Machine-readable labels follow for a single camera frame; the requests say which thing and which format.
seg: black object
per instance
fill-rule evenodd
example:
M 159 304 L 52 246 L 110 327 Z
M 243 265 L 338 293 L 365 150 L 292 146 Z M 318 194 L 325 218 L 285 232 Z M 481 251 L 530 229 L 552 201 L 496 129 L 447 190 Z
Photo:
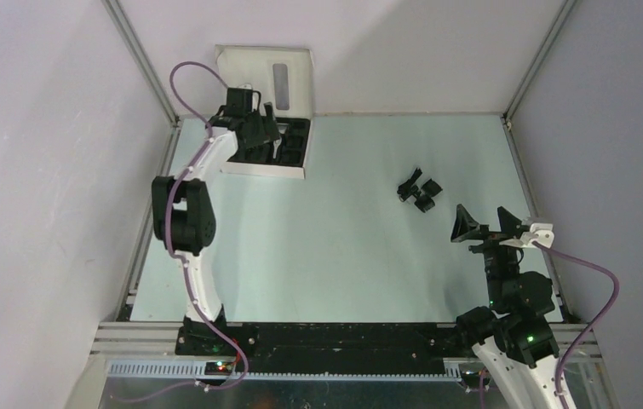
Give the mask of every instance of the black object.
M 464 346 L 484 344 L 494 336 L 497 347 L 513 360 L 536 367 L 537 360 L 559 356 L 549 323 L 544 315 L 554 310 L 552 280 L 536 271 L 520 273 L 516 249 L 501 242 L 518 238 L 526 229 L 522 221 L 503 207 L 497 208 L 500 231 L 479 224 L 461 204 L 456 207 L 456 221 L 451 241 L 481 240 L 469 250 L 484 255 L 489 308 L 477 307 L 456 317 L 456 327 Z M 492 311 L 506 314 L 497 318 Z
M 151 185 L 153 233 L 165 243 L 165 211 L 170 189 L 175 183 L 172 176 L 158 176 Z M 186 209 L 173 209 L 170 214 L 170 241 L 174 250 L 190 251 L 197 256 L 215 237 L 215 216 L 204 181 L 182 181 L 175 192 L 173 203 L 186 200 Z
M 413 196 L 416 198 L 414 205 L 417 209 L 421 210 L 422 213 L 426 213 L 435 206 L 432 198 L 441 193 L 443 189 L 436 181 L 429 179 L 422 185 L 420 190 L 416 185 L 416 181 L 421 175 L 422 170 L 416 168 L 411 177 L 397 187 L 396 194 L 399 195 L 399 200 L 402 202 L 405 202 L 409 197 Z
M 227 323 L 214 325 L 246 353 L 253 372 L 359 375 L 445 373 L 445 356 L 472 356 L 448 342 L 456 331 L 436 323 Z M 203 323 L 185 318 L 175 354 L 236 356 Z M 237 372 L 243 369 L 238 363 Z
M 266 114 L 263 116 L 258 107 L 253 108 L 254 93 L 259 95 L 261 102 L 261 93 L 258 91 L 229 88 L 226 105 L 221 106 L 209 121 L 212 126 L 236 132 L 238 151 L 229 162 L 302 167 L 311 121 L 305 118 L 276 118 L 271 102 L 263 104 Z

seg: purple cable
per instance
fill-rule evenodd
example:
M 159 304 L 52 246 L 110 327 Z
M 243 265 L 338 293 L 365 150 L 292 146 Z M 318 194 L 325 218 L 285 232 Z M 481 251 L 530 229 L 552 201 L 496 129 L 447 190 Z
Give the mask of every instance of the purple cable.
M 183 105 L 188 111 L 190 111 L 193 115 L 195 115 L 198 119 L 203 121 L 203 123 L 206 126 L 206 129 L 208 130 L 208 136 L 209 139 L 213 138 L 213 127 L 210 126 L 208 120 L 201 115 L 198 111 L 194 110 L 191 108 L 184 100 L 181 98 L 181 96 L 178 94 L 178 90 L 175 88 L 175 82 L 174 82 L 174 77 L 175 73 L 182 67 L 184 66 L 199 66 L 201 68 L 204 68 L 208 72 L 214 75 L 214 77 L 218 78 L 218 80 L 223 84 L 225 88 L 228 88 L 228 85 L 226 84 L 225 81 L 221 78 L 220 75 L 218 75 L 217 72 L 215 72 L 212 68 L 209 66 L 206 66 L 205 64 L 201 64 L 200 62 L 196 61 L 184 61 L 182 63 L 179 63 L 178 65 L 174 66 L 173 69 L 170 71 L 170 77 L 169 77 L 169 82 L 170 82 L 170 89 L 173 91 L 173 95 L 175 95 L 175 98 L 180 102 L 181 105 Z M 188 297 L 191 299 L 191 304 L 193 305 L 193 309 L 196 310 L 196 313 L 198 316 L 201 317 L 201 320 L 216 334 L 218 335 L 222 340 L 226 341 L 229 345 L 231 345 L 234 349 L 236 349 L 236 352 L 238 352 L 238 355 L 240 355 L 241 360 L 244 362 L 244 371 L 241 373 L 241 376 L 233 379 L 231 382 L 226 382 L 218 386 L 214 385 L 208 385 L 206 383 L 202 383 L 198 380 L 194 381 L 182 381 L 178 383 L 174 383 L 166 388 L 163 388 L 157 392 L 154 392 L 150 395 L 147 396 L 142 396 L 141 398 L 134 398 L 134 399 L 122 399 L 122 398 L 113 398 L 119 402 L 123 403 L 137 403 L 137 402 L 142 402 L 145 400 L 150 400 L 153 399 L 157 396 L 160 396 L 172 389 L 176 389 L 182 386 L 189 386 L 189 385 L 203 385 L 205 389 L 207 390 L 222 390 L 222 389 L 229 389 L 232 388 L 241 381 L 244 380 L 244 378 L 249 374 L 249 359 L 246 357 L 246 354 L 244 351 L 239 347 L 230 337 L 228 337 L 226 334 L 221 332 L 218 328 L 213 325 L 212 322 L 205 316 L 203 311 L 201 311 L 201 308 L 198 306 L 198 299 L 196 298 L 195 294 L 193 294 L 193 288 L 191 286 L 191 275 L 188 272 L 188 266 L 187 262 L 188 260 L 181 255 L 176 255 L 175 251 L 173 250 L 173 243 L 171 240 L 171 234 L 170 234 L 170 217 L 173 212 L 173 198 L 175 197 L 175 193 L 178 191 L 178 187 L 181 185 L 181 182 L 183 179 L 188 175 L 189 173 L 189 166 L 192 166 L 196 164 L 208 151 L 208 148 L 210 146 L 209 139 L 204 141 L 204 144 L 199 148 L 199 150 L 196 152 L 195 155 L 193 155 L 193 158 L 191 159 L 191 162 L 188 166 L 184 167 L 181 173 L 175 178 L 175 182 L 173 183 L 173 186 L 170 188 L 169 196 L 168 196 L 168 202 L 166 203 L 165 207 L 165 218 L 164 218 L 164 223 L 165 223 L 165 235 L 164 235 L 164 242 L 166 245 L 166 248 L 168 249 L 168 254 L 173 257 L 175 260 L 181 261 L 181 266 L 183 267 L 183 279 L 186 283 L 186 292 L 188 294 Z
M 565 399 L 565 396 L 563 393 L 565 391 L 562 390 L 562 376 L 565 370 L 565 364 L 566 362 L 570 359 L 572 352 L 574 352 L 574 349 L 579 345 L 579 343 L 582 341 L 585 335 L 592 331 L 592 328 L 597 324 L 597 321 L 599 321 L 602 317 L 607 314 L 607 312 L 610 310 L 612 307 L 612 304 L 617 300 L 617 297 L 619 296 L 619 279 L 617 278 L 614 273 L 604 267 L 598 266 L 597 264 L 594 264 L 592 262 L 588 262 L 585 260 L 582 260 L 580 258 L 576 258 L 574 256 L 570 256 L 566 253 L 563 253 L 561 251 L 557 250 L 552 250 L 548 247 L 545 247 L 543 245 L 540 245 L 537 242 L 533 242 L 533 244 L 541 251 L 546 251 L 547 253 L 551 254 L 552 256 L 557 256 L 559 258 L 563 258 L 565 260 L 568 260 L 570 262 L 575 262 L 581 266 L 587 267 L 587 268 L 592 268 L 593 270 L 597 270 L 600 273 L 603 273 L 607 277 L 609 277 L 612 280 L 612 283 L 614 284 L 614 289 L 612 290 L 612 295 L 610 296 L 610 299 L 607 301 L 607 304 L 605 304 L 605 307 L 595 315 L 595 317 L 589 321 L 589 324 L 587 324 L 586 327 L 582 330 L 582 332 L 577 335 L 576 338 L 574 338 L 574 341 L 572 341 L 569 349 L 567 349 L 567 352 L 565 352 L 564 355 L 562 355 L 562 359 L 557 362 L 557 368 L 554 371 L 554 386 L 556 388 L 556 392 L 558 396 L 560 397 L 560 401 L 562 402 L 562 406 L 565 409 L 569 409 L 569 405 L 567 405 L 567 401 Z
M 479 373 L 479 407 L 485 409 L 486 405 L 484 403 L 484 374 L 486 373 L 486 368 L 482 369 Z
M 189 385 L 195 385 L 195 384 L 196 384 L 196 381 L 183 381 L 183 382 L 178 382 L 178 383 L 174 383 L 172 385 L 166 386 L 165 388 L 163 388 L 163 389 L 161 389 L 159 391 L 153 392 L 152 394 L 147 395 L 147 396 L 142 396 L 140 398 L 126 399 L 126 398 L 117 398 L 117 397 L 111 395 L 111 399 L 116 400 L 116 401 L 118 401 L 120 403 L 128 403 L 128 404 L 130 404 L 130 403 L 139 403 L 139 402 L 142 402 L 144 400 L 150 400 L 150 399 L 155 398 L 156 396 L 160 396 L 160 395 L 168 392 L 169 390 L 180 388 L 181 386 L 189 386 Z

